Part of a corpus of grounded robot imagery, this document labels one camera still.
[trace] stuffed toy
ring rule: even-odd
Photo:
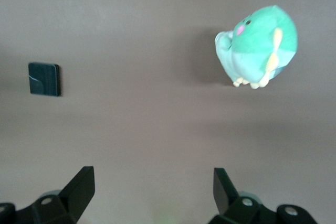
[[[294,22],[276,5],[257,10],[215,39],[218,58],[234,86],[250,84],[253,89],[265,87],[283,71],[297,44]]]

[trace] black clamp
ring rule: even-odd
[[[83,167],[58,195],[47,195],[15,210],[0,203],[0,224],[76,224],[95,194],[92,166]]]
[[[281,205],[273,212],[253,197],[240,196],[223,168],[215,168],[213,193],[219,215],[209,224],[317,224],[301,207]]]

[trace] plush bird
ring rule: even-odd
[[[280,7],[267,6],[216,36],[218,58],[234,86],[265,87],[297,51],[297,31]]]

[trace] black square object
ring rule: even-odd
[[[31,62],[28,70],[31,94],[61,95],[58,65]]]

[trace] metal bolt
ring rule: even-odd
[[[247,207],[251,207],[251,206],[253,206],[253,202],[252,202],[252,200],[250,200],[250,199],[248,199],[248,198],[243,199],[243,204],[244,204],[245,206],[247,206]]]
[[[289,215],[292,215],[292,216],[298,215],[298,212],[292,207],[286,207],[285,211],[286,211],[286,213],[288,213]]]
[[[52,201],[52,198],[45,198],[44,200],[41,201],[42,205],[49,204]]]

